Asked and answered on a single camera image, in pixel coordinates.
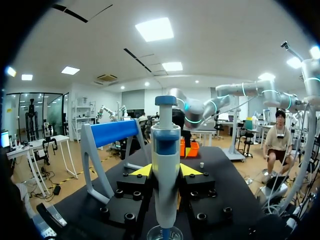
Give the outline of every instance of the beige t-shirt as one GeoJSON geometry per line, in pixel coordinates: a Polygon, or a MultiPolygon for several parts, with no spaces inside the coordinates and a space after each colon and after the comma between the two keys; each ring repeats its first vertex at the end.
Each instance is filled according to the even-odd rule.
{"type": "Polygon", "coordinates": [[[292,139],[289,130],[284,126],[284,130],[276,129],[277,125],[270,128],[268,134],[266,135],[265,145],[269,149],[285,151],[287,149],[287,144],[292,145],[292,139]],[[277,138],[278,134],[284,133],[284,138],[277,138]]]}

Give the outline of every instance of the orange box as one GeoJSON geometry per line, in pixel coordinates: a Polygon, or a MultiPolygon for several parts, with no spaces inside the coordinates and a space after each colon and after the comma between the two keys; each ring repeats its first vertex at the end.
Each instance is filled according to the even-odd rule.
{"type": "Polygon", "coordinates": [[[180,156],[184,157],[185,156],[185,140],[181,139],[180,141],[180,156]]]}
{"type": "Polygon", "coordinates": [[[191,142],[191,150],[188,154],[188,157],[196,157],[198,155],[199,144],[197,142],[191,142]]]}

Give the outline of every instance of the ceiling light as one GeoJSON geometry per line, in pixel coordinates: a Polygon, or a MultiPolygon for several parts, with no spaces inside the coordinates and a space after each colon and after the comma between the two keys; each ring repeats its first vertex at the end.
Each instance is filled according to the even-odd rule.
{"type": "Polygon", "coordinates": [[[21,80],[22,81],[31,81],[33,78],[32,74],[22,74],[21,75],[21,80]]]}
{"type": "Polygon", "coordinates": [[[301,61],[296,56],[293,58],[290,58],[288,61],[286,61],[286,63],[294,69],[301,68],[301,61]]]}
{"type": "Polygon", "coordinates": [[[318,46],[314,46],[310,49],[310,54],[313,59],[318,60],[320,59],[320,49],[318,46]]]}
{"type": "Polygon", "coordinates": [[[15,77],[17,72],[16,70],[14,70],[12,67],[8,66],[6,69],[5,69],[6,73],[9,74],[10,76],[12,77],[15,77]]]}
{"type": "Polygon", "coordinates": [[[79,72],[80,69],[78,68],[74,68],[71,66],[66,66],[63,70],[62,70],[62,74],[69,74],[69,75],[75,75],[77,72],[79,72]]]}
{"type": "Polygon", "coordinates": [[[180,61],[162,63],[162,66],[167,72],[183,70],[183,67],[180,61]]]}
{"type": "Polygon", "coordinates": [[[174,37],[170,21],[167,17],[139,23],[135,25],[135,28],[146,42],[172,39],[174,37]]]}
{"type": "Polygon", "coordinates": [[[275,80],[276,76],[271,73],[265,72],[261,74],[258,78],[260,80],[275,80]]]}

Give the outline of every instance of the black work table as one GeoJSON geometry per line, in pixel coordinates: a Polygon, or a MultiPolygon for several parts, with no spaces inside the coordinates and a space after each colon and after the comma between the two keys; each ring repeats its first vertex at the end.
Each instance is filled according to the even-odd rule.
{"type": "MultiPolygon", "coordinates": [[[[146,145],[146,149],[149,160],[151,161],[151,145],[146,145]]],[[[129,162],[141,166],[147,164],[141,150],[132,154],[129,157],[129,162]]],[[[239,227],[252,226],[258,219],[264,216],[258,201],[255,199],[245,180],[220,148],[200,147],[196,158],[181,159],[181,163],[199,172],[208,172],[212,175],[216,181],[215,188],[218,195],[222,196],[223,201],[233,210],[233,224],[212,228],[207,233],[208,238],[206,237],[206,239],[235,239],[235,232],[237,232],[239,227]],[[204,163],[204,168],[202,169],[200,168],[200,162],[204,163]]],[[[124,168],[122,162],[106,172],[114,191],[117,188],[117,179],[119,176],[122,173],[131,172],[133,172],[133,170],[124,168]]],[[[92,181],[92,184],[97,191],[103,194],[98,179],[92,181]]],[[[104,207],[104,205],[88,194],[86,186],[55,205],[55,208],[67,222],[76,221],[79,215],[87,215],[91,218],[98,219],[100,214],[99,209],[101,207],[104,207]]],[[[155,199],[152,197],[149,210],[145,215],[140,239],[145,240],[148,231],[157,225],[155,199]]],[[[174,225],[182,231],[184,240],[193,239],[186,213],[178,212],[174,225]]],[[[100,228],[105,232],[106,239],[123,238],[123,229],[103,223],[101,223],[100,228]]]]}

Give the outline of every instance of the white ceiling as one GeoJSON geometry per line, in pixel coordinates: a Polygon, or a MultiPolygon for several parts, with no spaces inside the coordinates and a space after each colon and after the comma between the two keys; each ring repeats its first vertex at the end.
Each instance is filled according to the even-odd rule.
{"type": "Polygon", "coordinates": [[[102,74],[118,77],[118,84],[103,87],[113,92],[144,89],[146,81],[150,89],[215,87],[257,80],[264,72],[274,74],[282,90],[304,87],[298,79],[301,70],[286,64],[292,56],[280,44],[288,40],[308,58],[312,43],[273,0],[64,0],[60,4],[88,20],[113,6],[87,23],[50,9],[12,63],[17,76],[9,79],[9,87],[92,85],[102,74]],[[163,17],[169,18],[174,38],[145,42],[135,25],[163,17]],[[141,58],[146,65],[182,62],[183,71],[154,77],[125,48],[137,57],[154,54],[141,58]],[[80,71],[61,74],[65,66],[80,71]],[[21,74],[33,74],[33,80],[21,81],[21,74]]]}

